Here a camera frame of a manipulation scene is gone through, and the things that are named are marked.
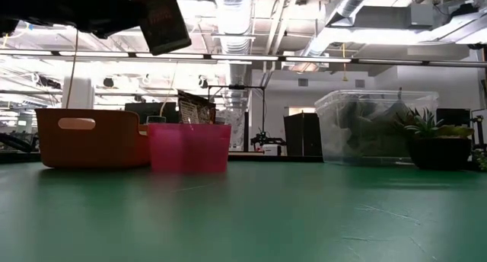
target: book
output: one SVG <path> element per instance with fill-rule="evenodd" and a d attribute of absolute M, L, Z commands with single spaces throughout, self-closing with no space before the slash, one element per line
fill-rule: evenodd
<path fill-rule="evenodd" d="M 133 1 L 141 2 L 147 9 L 147 16 L 139 24 L 153 56 L 191 46 L 177 0 Z"/>

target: green table surface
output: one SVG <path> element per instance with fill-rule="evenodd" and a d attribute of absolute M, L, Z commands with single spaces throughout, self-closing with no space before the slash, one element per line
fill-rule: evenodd
<path fill-rule="evenodd" d="M 486 261 L 487 176 L 230 162 L 228 172 L 0 166 L 0 261 Z"/>

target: plastic bin lid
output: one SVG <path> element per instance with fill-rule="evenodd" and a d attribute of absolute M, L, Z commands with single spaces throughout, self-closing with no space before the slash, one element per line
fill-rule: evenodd
<path fill-rule="evenodd" d="M 439 94 L 436 91 L 386 91 L 386 90 L 339 90 L 332 91 L 317 102 L 315 107 L 318 109 L 328 104 L 339 103 L 353 98 L 362 102 L 391 102 L 400 99 L 405 102 L 430 101 L 436 103 Z"/>

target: orange basket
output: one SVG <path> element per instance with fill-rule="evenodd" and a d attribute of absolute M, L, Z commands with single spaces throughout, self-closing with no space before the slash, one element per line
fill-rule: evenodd
<path fill-rule="evenodd" d="M 150 164 L 138 115 L 120 110 L 36 109 L 40 157 L 51 168 L 130 168 Z"/>

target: green leaves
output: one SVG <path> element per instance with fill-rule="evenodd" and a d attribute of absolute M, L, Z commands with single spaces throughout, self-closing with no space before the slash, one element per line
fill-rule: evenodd
<path fill-rule="evenodd" d="M 473 152 L 473 158 L 479 164 L 480 171 L 487 172 L 487 158 L 485 158 L 484 153 L 476 150 Z"/>
<path fill-rule="evenodd" d="M 443 120 L 434 121 L 434 114 L 424 109 L 422 114 L 417 109 L 409 110 L 405 117 L 397 115 L 396 125 L 411 134 L 409 137 L 434 138 L 457 137 L 467 138 L 473 134 L 473 129 L 461 126 L 442 126 Z"/>
<path fill-rule="evenodd" d="M 446 125 L 438 128 L 437 137 L 442 136 L 458 136 L 460 138 L 467 138 L 474 133 L 473 129 L 462 127 L 462 126 L 452 126 Z"/>

